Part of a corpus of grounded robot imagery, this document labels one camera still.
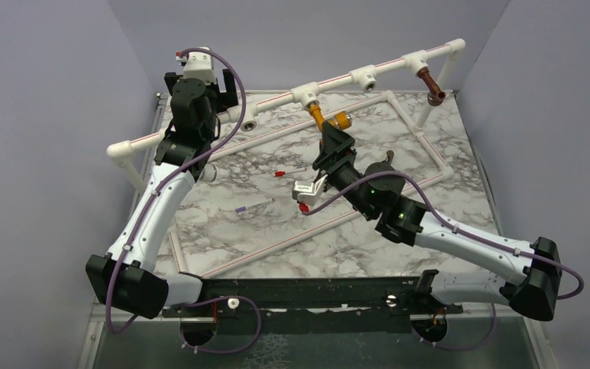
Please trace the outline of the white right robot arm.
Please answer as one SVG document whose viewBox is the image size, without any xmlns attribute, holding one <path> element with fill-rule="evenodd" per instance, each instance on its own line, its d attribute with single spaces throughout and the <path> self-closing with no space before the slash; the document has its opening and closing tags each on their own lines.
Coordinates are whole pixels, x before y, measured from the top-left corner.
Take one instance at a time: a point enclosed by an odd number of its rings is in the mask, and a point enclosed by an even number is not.
<svg viewBox="0 0 590 369">
<path fill-rule="evenodd" d="M 535 241 L 504 238 L 451 220 L 432 207 L 424 193 L 420 201 L 402 194 L 413 179 L 386 161 L 372 163 L 363 173 L 354 167 L 354 138 L 325 122 L 320 153 L 313 169 L 325 177 L 353 210 L 395 244 L 418 246 L 451 254 L 483 269 L 484 273 L 438 274 L 430 284 L 413 291 L 413 304 L 430 313 L 441 304 L 482 302 L 506 304 L 536 321 L 551 321 L 559 299 L 562 271 L 557 244 L 544 237 Z"/>
</svg>

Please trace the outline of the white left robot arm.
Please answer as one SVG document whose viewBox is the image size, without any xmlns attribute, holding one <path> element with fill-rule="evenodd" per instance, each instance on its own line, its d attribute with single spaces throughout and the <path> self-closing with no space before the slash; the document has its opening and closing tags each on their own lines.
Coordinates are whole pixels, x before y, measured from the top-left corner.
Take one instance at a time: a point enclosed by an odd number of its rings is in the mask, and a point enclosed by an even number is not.
<svg viewBox="0 0 590 369">
<path fill-rule="evenodd" d="M 187 193 L 204 173 L 209 150 L 220 137 L 217 114 L 238 104 L 231 71 L 225 90 L 203 77 L 167 73 L 173 118 L 164 129 L 149 182 L 121 235 L 103 256 L 93 254 L 85 271 L 98 301 L 148 319 L 182 304 L 198 316 L 210 308 L 210 294 L 198 277 L 154 274 L 160 246 Z"/>
</svg>

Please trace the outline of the orange water faucet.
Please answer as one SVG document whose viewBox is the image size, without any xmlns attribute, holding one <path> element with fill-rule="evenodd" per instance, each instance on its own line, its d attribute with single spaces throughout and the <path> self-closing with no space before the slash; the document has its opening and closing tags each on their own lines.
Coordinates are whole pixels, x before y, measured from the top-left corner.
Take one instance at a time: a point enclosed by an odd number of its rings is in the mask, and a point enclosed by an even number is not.
<svg viewBox="0 0 590 369">
<path fill-rule="evenodd" d="M 352 126 L 353 118 L 347 111 L 340 111 L 333 116 L 325 117 L 321 111 L 320 106 L 312 102 L 306 107 L 311 118 L 315 121 L 316 127 L 320 133 L 323 132 L 324 123 L 329 123 L 334 128 L 344 131 Z"/>
</svg>

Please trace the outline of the white PVC pipe frame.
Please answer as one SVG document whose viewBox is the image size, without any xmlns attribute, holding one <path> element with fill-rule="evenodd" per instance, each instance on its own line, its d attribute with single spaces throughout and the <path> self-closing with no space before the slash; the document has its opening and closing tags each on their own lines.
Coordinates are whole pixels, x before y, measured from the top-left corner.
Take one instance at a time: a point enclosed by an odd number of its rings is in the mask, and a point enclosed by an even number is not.
<svg viewBox="0 0 590 369">
<path fill-rule="evenodd" d="M 371 91 L 395 74 L 416 74 L 431 60 L 443 63 L 434 74 L 444 86 L 460 60 L 461 38 L 444 45 L 367 65 L 325 81 L 310 82 L 275 95 L 251 94 L 252 131 L 223 135 L 210 158 L 209 181 L 186 195 L 159 249 L 154 273 L 188 272 L 204 278 L 312 278 L 411 275 L 448 258 L 436 251 L 415 252 L 390 244 L 343 198 L 330 190 L 320 211 L 306 216 L 292 199 L 295 181 L 312 181 L 320 132 L 304 104 L 318 101 L 326 117 L 347 111 L 356 141 L 356 167 L 363 171 L 395 155 L 393 167 L 424 189 L 440 189 L 454 176 L 452 153 L 445 153 L 428 117 L 424 94 L 413 97 Z M 275 171 L 307 168 L 275 177 Z M 267 206 L 234 210 L 274 198 Z"/>
</svg>

